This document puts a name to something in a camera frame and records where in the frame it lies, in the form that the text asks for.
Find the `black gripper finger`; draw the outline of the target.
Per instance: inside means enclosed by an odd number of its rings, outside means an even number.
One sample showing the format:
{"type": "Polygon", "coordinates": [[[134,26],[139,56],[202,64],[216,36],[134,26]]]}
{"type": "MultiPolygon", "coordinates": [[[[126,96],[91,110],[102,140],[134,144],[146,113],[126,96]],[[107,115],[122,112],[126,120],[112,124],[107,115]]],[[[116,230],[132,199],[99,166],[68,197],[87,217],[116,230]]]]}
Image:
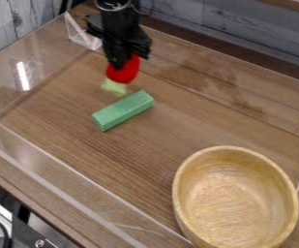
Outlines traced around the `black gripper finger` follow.
{"type": "Polygon", "coordinates": [[[132,55],[132,48],[123,40],[103,39],[103,47],[107,56],[107,62],[115,70],[120,70],[132,55]]]}
{"type": "Polygon", "coordinates": [[[144,59],[150,59],[151,40],[136,40],[134,42],[135,53],[144,59]]]}

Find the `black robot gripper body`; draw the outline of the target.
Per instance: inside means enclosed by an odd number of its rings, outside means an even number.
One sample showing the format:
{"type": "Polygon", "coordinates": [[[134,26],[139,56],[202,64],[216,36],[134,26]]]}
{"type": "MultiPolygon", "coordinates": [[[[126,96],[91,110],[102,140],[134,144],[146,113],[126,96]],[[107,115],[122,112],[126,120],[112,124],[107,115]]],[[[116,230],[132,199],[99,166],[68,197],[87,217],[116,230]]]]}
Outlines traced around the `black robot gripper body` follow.
{"type": "Polygon", "coordinates": [[[84,17],[87,22],[87,32],[103,39],[123,40],[134,50],[136,40],[151,40],[150,35],[140,26],[140,15],[132,8],[118,12],[100,11],[84,17]]]}

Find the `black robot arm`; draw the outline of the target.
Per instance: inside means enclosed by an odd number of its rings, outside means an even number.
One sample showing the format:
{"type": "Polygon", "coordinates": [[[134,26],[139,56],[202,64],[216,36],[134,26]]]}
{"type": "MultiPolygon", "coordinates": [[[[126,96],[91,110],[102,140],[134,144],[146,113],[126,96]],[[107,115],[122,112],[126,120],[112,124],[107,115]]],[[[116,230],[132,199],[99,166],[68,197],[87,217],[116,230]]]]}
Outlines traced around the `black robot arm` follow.
{"type": "Polygon", "coordinates": [[[107,62],[119,70],[132,55],[150,58],[151,37],[140,26],[140,0],[94,0],[99,12],[86,15],[86,32],[103,42],[107,62]]]}

